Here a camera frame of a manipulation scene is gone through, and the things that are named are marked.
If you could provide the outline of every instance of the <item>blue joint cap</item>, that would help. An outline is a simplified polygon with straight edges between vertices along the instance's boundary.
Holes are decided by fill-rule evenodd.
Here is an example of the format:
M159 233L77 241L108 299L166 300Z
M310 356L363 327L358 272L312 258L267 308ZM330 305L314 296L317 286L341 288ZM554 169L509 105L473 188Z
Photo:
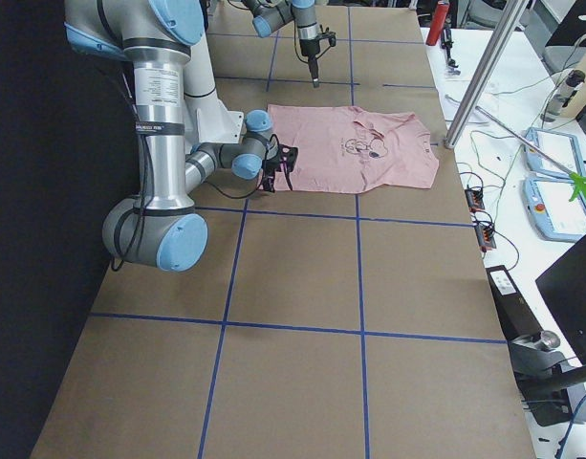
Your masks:
M240 179L251 180L258 175L262 165L263 160L258 156L244 153L233 160L231 170Z
M70 26L67 22L65 23L65 32L67 34L67 41L70 42L74 51L78 53L98 55L99 57L115 60L129 60L118 46L114 46L101 38L92 36L74 26Z
M161 241L157 251L157 268L186 271L199 261L206 245L206 220L196 213L185 215L169 228Z
M312 7L313 5L314 0L293 0L293 6L295 8L299 8L300 10Z
M261 38L268 37L273 33L270 23L261 16L256 16L254 19L252 19L252 25L256 30L256 34Z
M246 115L246 129L250 132L263 132L272 127L271 117L265 110L252 110Z
M204 35L199 0L148 0L159 22L181 43L192 46Z

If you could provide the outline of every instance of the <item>metal pole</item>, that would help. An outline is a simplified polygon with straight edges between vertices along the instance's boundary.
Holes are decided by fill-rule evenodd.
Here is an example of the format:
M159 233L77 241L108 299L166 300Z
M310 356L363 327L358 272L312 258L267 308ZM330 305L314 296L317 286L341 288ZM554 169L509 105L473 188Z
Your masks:
M503 15L496 25L496 29L490 37L490 42L486 46L484 55L480 59L480 63L477 65L477 70L468 85L467 92L461 101L456 116L450 125L447 135L445 136L445 147L454 148L456 142L460 139L463 134L463 129L467 124L468 118L471 116L471 112L477 105L477 101L484 92L488 79L499 60L499 57L505 50L507 42L510 39L511 33L515 30L515 27L522 17L524 8L526 8L527 0L510 0L505 6Z
M458 103L458 100L452 98L448 94L445 95L445 98L448 99L448 100L451 100L454 103ZM555 167L557 167L558 169L560 169L562 172L564 172L568 176L571 176L571 174L574 174L575 173L570 168L568 168L566 165L561 164L558 161L556 161L554 158L548 156L546 153L543 152L543 150L541 150L541 148L539 148L538 146L536 146L534 143L532 143L528 139L526 139L526 138L522 137L521 135L519 135L517 132L515 132L513 129L511 129L510 127L508 127L506 124L504 124L498 118L494 117L490 112L487 112L486 110L484 110L479 105L476 105L475 106L475 110L477 110L478 112L480 112L482 115L484 115L489 120L492 120L492 121L496 122L499 126L501 126L507 132L509 132L510 134L512 134L517 140L519 140L524 145L528 146L532 150L533 153L536 153L537 155L541 156L545 160L549 161Z

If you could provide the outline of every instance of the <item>cardboard table surface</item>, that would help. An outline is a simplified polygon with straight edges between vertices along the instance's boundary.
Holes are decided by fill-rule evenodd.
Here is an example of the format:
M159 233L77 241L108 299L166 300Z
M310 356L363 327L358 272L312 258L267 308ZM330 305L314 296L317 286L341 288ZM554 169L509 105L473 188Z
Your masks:
M200 186L203 258L106 275L34 459L534 457L415 13L317 14L338 42L313 89L291 26L259 39L219 5L221 100L414 111L434 186L242 201Z

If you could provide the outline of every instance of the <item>white table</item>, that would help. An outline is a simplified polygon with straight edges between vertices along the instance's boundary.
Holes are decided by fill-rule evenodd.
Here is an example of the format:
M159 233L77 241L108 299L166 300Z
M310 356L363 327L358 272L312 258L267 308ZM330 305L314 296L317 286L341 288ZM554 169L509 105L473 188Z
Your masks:
M426 37L428 30L423 30ZM452 37L454 47L452 57L459 64L461 74L449 76L445 66L445 51L439 43L436 46L426 46L431 70L435 78L436 86L440 94L450 94L456 99L462 98L465 89L476 69L479 59L488 44L490 31L453 30ZM537 114L542 109L544 101L553 89L550 79L539 82L531 88L524 89L513 95L492 96L487 93L514 91L523 86L532 85L548 76L543 65L539 61L531 44L523 33L514 33L506 50L501 56L485 90L480 104L489 109L499 120L517 132L523 132L534 122L534 126L541 126L541 120ZM445 118L451 120L448 107L442 100ZM569 120L556 120L554 123L546 123L545 128L551 129L561 126ZM506 136L508 133L495 123L478 125L469 124L465 129L459 143L456 145L455 154L461 172L469 170L480 175L485 185L501 185L502 182L482 169L471 147L470 132L480 130L494 136ZM582 155L586 160L586 136L576 121L562 125L557 131L574 134L579 140ZM520 251L520 260L510 274L518 285L524 298L532 308L537 320L546 330L553 330L561 337L562 333L555 324L552 315L547 309L543 298L538 292L534 280L542 274L552 263L562 255L572 244L548 242L542 240L536 229L532 226L525 205L522 201L521 184L529 174L522 155L515 158L519 142L516 139L495 140L481 134L474 134L482 164L490 170L505 176L510 164L513 166L507 179L501 203L499 206L496 229L506 235ZM463 184L467 183L469 176L462 176ZM477 179L471 179L473 185L478 184ZM496 213L496 203L499 195L498 188L485 190L484 201L487 211L492 217ZM508 242L496 236L497 250L489 251L484 263L486 267L505 265L510 267L515 261L515 250ZM570 357L574 353L569 344L563 339L559 350ZM571 360L572 365L579 365L577 360ZM553 457L558 440L562 438L567 425L541 427L530 413L527 413L527 421L532 435L532 442L538 458ZM538 439L549 439L550 442L540 442ZM563 459L586 457L586 425L575 425L565 448Z

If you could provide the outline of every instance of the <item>pink t-shirt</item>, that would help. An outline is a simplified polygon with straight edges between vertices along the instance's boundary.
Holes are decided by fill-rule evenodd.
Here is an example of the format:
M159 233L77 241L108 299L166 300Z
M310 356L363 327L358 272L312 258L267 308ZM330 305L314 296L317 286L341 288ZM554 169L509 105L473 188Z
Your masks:
M281 105L268 112L280 142L299 149L291 173L295 190L361 193L380 185L433 185L439 160L414 113ZM289 189L283 174L276 174L275 189Z

